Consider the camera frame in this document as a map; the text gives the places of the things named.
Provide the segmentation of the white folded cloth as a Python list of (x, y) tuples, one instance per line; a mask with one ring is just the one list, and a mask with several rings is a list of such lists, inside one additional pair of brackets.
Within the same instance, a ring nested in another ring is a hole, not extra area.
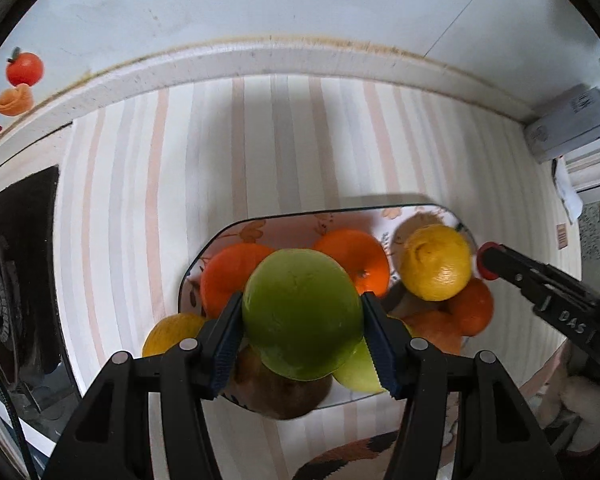
[(562, 157), (552, 160), (552, 177), (569, 222), (576, 223), (582, 214), (583, 202), (570, 181), (567, 165)]

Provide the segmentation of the striped cat table mat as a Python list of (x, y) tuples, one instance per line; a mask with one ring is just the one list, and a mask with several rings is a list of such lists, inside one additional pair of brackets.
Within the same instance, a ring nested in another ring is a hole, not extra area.
[(189, 263), (229, 224), (406, 203), (445, 206), (478, 242), (581, 272), (579, 230), (521, 125), (445, 96), (262, 76), (150, 92), (76, 120), (53, 244), (76, 384), (87, 389), (114, 352), (140, 352), (178, 307)]

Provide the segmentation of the black gas stove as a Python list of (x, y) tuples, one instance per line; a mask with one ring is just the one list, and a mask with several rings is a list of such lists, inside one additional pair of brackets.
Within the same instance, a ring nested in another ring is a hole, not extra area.
[(58, 180), (51, 166), (0, 191), (0, 415), (12, 402), (38, 466), (80, 402), (56, 299)]

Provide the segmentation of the orange tangerine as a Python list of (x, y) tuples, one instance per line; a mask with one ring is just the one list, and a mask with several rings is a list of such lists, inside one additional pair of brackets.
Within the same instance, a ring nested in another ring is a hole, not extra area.
[(213, 256), (201, 274), (200, 296), (208, 318), (218, 318), (236, 292), (243, 292), (257, 266), (271, 255), (271, 247), (239, 243)]
[(388, 292), (389, 260), (385, 249), (370, 234), (354, 229), (336, 229), (321, 236), (312, 248), (338, 262), (358, 294), (373, 292), (382, 297)]

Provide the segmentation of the orange tangerine middle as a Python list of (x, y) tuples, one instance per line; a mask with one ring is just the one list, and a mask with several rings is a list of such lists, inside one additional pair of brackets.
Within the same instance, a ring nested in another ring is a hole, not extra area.
[(321, 236), (312, 248), (338, 262), (358, 294), (373, 292), (382, 297), (388, 292), (389, 260), (385, 249), (370, 234), (354, 229), (336, 229)]

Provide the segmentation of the green apple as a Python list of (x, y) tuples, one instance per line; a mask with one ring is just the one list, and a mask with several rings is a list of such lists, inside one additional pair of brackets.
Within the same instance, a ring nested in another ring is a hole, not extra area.
[(297, 382), (332, 374), (363, 338), (352, 281), (333, 258), (313, 249), (267, 256), (247, 282), (242, 318), (262, 364)]
[(347, 361), (338, 367), (332, 376), (340, 385), (354, 392), (381, 393), (384, 391), (365, 339), (360, 341)]

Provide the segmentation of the orange tangerine left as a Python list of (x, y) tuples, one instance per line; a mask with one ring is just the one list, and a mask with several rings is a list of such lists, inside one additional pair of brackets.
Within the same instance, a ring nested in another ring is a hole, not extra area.
[(201, 274), (200, 296), (208, 318), (218, 318), (236, 292), (243, 292), (257, 266), (271, 255), (271, 247), (239, 243), (213, 256)]

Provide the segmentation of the yellow lemon left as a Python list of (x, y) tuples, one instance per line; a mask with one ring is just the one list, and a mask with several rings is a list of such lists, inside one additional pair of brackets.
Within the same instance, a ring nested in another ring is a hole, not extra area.
[(142, 357), (160, 356), (183, 339), (196, 338), (206, 319), (193, 312), (169, 315), (159, 321), (145, 339)]

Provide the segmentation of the yellow lemon right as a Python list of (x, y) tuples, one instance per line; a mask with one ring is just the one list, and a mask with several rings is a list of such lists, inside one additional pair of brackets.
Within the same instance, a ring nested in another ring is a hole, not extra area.
[(448, 300), (472, 277), (468, 241), (449, 226), (423, 226), (403, 244), (399, 275), (406, 289), (421, 300)]

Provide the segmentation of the brown pear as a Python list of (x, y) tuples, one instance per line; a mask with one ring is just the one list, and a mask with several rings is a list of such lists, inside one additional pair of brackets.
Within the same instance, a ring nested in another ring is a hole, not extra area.
[(439, 310), (420, 311), (404, 316), (402, 321), (413, 337), (426, 339), (444, 353), (460, 355), (463, 336), (449, 313)]

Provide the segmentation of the green apple in plate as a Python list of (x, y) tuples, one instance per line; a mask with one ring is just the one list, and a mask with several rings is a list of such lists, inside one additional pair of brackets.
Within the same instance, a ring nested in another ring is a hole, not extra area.
[(365, 339), (360, 341), (347, 361), (338, 367), (332, 376), (340, 385), (354, 392), (381, 393), (384, 391)]

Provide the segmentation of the dark orange right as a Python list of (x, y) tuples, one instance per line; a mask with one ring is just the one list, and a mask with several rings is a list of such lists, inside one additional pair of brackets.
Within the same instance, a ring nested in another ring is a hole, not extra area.
[(449, 314), (465, 337), (477, 336), (491, 323), (494, 300), (488, 285), (480, 278), (472, 278), (454, 297), (446, 302)]

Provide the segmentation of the dark red apple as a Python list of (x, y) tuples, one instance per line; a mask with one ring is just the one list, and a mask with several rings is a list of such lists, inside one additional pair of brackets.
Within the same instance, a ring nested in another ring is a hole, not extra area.
[(332, 376), (297, 382), (261, 362), (251, 346), (238, 352), (222, 395), (250, 412), (279, 420), (299, 418), (317, 408), (332, 388)]

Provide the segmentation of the colourful wall sticker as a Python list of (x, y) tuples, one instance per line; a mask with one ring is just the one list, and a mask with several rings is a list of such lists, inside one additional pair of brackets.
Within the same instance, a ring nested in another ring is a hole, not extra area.
[(41, 82), (44, 73), (44, 63), (37, 54), (20, 47), (12, 49), (5, 65), (7, 86), (0, 90), (0, 139), (6, 130), (2, 119), (19, 117), (34, 107), (33, 87)]

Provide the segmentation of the oval patterned fruit plate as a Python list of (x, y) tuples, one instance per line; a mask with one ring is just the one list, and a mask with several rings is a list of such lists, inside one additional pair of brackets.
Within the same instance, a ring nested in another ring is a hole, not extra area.
[[(403, 244), (417, 229), (430, 224), (443, 224), (459, 232), (468, 241), (471, 249), (471, 264), (474, 262), (476, 252), (474, 237), (455, 214), (434, 205), (407, 205), (392, 209), (343, 209), (319, 214), (286, 214), (286, 216), (235, 223), (215, 235), (190, 264), (181, 284), (178, 310), (199, 314), (206, 320), (216, 320), (216, 318), (208, 318), (204, 312), (200, 296), (200, 280), (209, 260), (224, 248), (239, 243), (254, 243), (271, 247), (274, 252), (287, 248), (313, 249), (313, 244), (321, 236), (336, 229), (354, 229), (368, 233), (385, 249), (390, 266), (389, 289), (382, 297), (377, 297), (372, 292), (380, 304), (385, 304), (391, 294), (403, 285), (399, 275)], [(245, 346), (251, 346), (246, 337), (246, 330), (238, 352)], [(370, 394), (376, 393), (354, 392), (340, 385), (332, 376), (332, 388), (319, 406), (343, 404)]]

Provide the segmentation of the small brown card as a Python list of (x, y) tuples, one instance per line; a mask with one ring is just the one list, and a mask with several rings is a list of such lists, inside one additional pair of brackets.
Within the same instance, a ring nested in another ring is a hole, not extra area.
[(557, 247), (562, 250), (568, 246), (568, 230), (565, 223), (559, 223), (556, 226)]

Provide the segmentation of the yellow lemon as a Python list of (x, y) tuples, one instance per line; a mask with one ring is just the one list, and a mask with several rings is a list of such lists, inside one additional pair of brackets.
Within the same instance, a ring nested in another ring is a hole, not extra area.
[(421, 300), (448, 300), (472, 277), (468, 241), (449, 226), (423, 226), (403, 244), (399, 275), (406, 289)]
[(159, 321), (145, 339), (142, 357), (160, 356), (183, 339), (196, 338), (206, 319), (193, 312), (169, 315)]

